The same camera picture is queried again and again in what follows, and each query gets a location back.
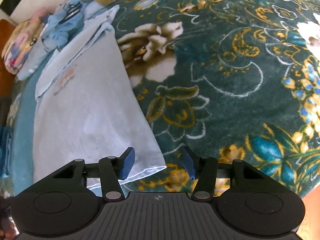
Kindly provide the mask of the pale blue t-shirt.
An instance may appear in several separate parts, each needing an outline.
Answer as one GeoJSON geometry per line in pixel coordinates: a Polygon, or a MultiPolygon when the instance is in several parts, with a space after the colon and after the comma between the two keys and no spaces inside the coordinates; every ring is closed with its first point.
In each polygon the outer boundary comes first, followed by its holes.
{"type": "Polygon", "coordinates": [[[166,168],[116,43],[118,6],[84,28],[44,67],[35,88],[33,180],[75,159],[97,163],[132,147],[130,183],[166,168]]]}

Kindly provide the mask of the teal floral blanket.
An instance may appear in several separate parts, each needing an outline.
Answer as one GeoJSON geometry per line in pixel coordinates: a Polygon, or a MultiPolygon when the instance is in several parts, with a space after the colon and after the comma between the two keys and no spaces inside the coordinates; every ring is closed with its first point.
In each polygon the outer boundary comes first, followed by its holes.
{"type": "MultiPolygon", "coordinates": [[[[301,197],[319,185],[319,0],[116,0],[131,88],[166,168],[129,191],[191,192],[182,150],[242,159],[301,197]]],[[[35,88],[48,54],[2,106],[1,196],[33,180],[35,88]]]]}

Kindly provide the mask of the light blue floral quilt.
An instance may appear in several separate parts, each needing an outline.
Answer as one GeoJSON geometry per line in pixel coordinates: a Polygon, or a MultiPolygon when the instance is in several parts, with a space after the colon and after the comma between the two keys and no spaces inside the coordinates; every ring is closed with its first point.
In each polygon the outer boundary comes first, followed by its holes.
{"type": "MultiPolygon", "coordinates": [[[[71,1],[71,0],[66,0],[58,8],[63,7],[69,1],[71,1]]],[[[96,0],[93,0],[91,2],[84,2],[84,3],[87,3],[86,8],[84,9],[84,22],[86,20],[88,20],[89,18],[92,18],[97,12],[99,12],[100,10],[102,10],[104,7],[107,6],[107,5],[99,4],[96,0]]],[[[17,73],[17,77],[21,81],[26,80],[29,76],[31,76],[37,70],[37,68],[40,66],[40,64],[44,61],[44,59],[48,56],[48,54],[52,52],[52,51],[51,52],[47,52],[44,49],[44,46],[42,44],[42,35],[43,35],[43,32],[45,31],[47,25],[48,25],[48,21],[47,21],[47,24],[45,25],[42,33],[40,34],[36,44],[33,46],[33,48],[31,50],[28,58],[26,59],[24,65],[22,66],[22,68],[17,73]]]]}

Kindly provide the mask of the blue garment striped trim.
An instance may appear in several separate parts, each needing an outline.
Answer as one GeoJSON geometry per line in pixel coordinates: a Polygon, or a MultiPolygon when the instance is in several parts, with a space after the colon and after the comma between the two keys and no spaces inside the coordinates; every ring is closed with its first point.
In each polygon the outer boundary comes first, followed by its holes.
{"type": "Polygon", "coordinates": [[[87,3],[71,0],[48,18],[48,25],[42,35],[42,44],[47,52],[62,49],[69,37],[83,24],[87,3]]]}

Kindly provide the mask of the pink floral pillow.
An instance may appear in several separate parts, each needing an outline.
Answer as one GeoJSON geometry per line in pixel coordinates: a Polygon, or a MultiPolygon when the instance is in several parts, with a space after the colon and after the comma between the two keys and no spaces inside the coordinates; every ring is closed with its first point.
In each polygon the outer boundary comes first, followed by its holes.
{"type": "Polygon", "coordinates": [[[1,54],[5,68],[10,74],[16,75],[22,68],[49,16],[47,8],[40,8],[30,19],[15,28],[1,54]]]}

